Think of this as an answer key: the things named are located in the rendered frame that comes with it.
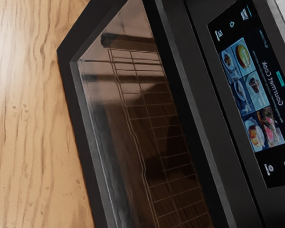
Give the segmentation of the black oven with touch screen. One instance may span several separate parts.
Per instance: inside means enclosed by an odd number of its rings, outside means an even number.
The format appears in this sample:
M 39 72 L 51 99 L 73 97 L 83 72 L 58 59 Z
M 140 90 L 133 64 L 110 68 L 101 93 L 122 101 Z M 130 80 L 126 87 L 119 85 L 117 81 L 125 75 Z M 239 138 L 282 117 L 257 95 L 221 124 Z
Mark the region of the black oven with touch screen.
M 285 0 L 89 0 L 57 56 L 95 228 L 285 228 Z

